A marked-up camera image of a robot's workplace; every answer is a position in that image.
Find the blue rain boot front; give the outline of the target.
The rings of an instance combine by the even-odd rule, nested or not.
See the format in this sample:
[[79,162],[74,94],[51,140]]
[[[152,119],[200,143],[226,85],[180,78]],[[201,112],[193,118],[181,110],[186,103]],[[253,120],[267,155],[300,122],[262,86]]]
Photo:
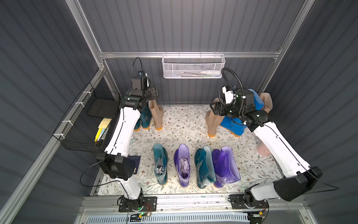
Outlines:
[[247,126],[242,124],[240,119],[229,116],[224,117],[220,126],[229,130],[236,137],[241,136],[247,128]]

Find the dark green boot back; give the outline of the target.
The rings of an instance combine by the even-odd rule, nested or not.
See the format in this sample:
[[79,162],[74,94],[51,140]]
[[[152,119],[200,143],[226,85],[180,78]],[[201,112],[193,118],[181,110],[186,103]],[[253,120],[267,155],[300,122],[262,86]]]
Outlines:
[[152,113],[150,108],[147,106],[141,112],[140,123],[143,129],[149,129],[152,119]]

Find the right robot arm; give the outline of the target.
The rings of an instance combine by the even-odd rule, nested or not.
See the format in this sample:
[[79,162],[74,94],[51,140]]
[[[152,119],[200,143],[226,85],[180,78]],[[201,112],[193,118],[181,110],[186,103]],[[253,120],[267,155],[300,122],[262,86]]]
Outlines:
[[285,140],[276,124],[268,119],[273,108],[270,94],[257,94],[251,89],[237,90],[228,85],[223,87],[222,93],[225,99],[218,98],[211,103],[211,111],[206,117],[209,136],[214,136],[224,118],[230,118],[231,123],[247,127],[261,140],[282,173],[279,180],[247,188],[243,196],[246,206],[254,208],[264,200],[276,198],[292,201],[310,191],[323,173],[319,167],[306,162]]

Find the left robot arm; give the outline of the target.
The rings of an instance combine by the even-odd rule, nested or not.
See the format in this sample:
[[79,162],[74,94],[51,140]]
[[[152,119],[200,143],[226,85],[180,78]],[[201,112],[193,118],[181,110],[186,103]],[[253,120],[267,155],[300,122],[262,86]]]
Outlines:
[[143,190],[134,178],[135,162],[128,158],[129,144],[141,112],[148,106],[148,101],[157,98],[156,86],[129,90],[120,102],[116,124],[110,125],[108,133],[112,137],[104,152],[97,156],[102,171],[120,183],[125,198],[138,204],[143,202]]

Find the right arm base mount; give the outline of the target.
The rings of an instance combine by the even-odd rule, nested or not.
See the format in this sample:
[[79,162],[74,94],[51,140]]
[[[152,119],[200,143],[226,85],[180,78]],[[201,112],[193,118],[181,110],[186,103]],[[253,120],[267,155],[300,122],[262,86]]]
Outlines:
[[258,201],[247,193],[231,194],[228,196],[227,200],[230,202],[232,209],[266,210],[269,208],[269,204],[267,200]]

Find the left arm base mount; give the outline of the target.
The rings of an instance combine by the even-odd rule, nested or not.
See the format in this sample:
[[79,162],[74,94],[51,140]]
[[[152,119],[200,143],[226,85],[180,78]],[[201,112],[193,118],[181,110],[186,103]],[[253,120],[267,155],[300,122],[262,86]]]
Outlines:
[[130,200],[121,196],[117,200],[118,212],[153,212],[158,204],[157,197],[144,197],[140,195],[136,200]]

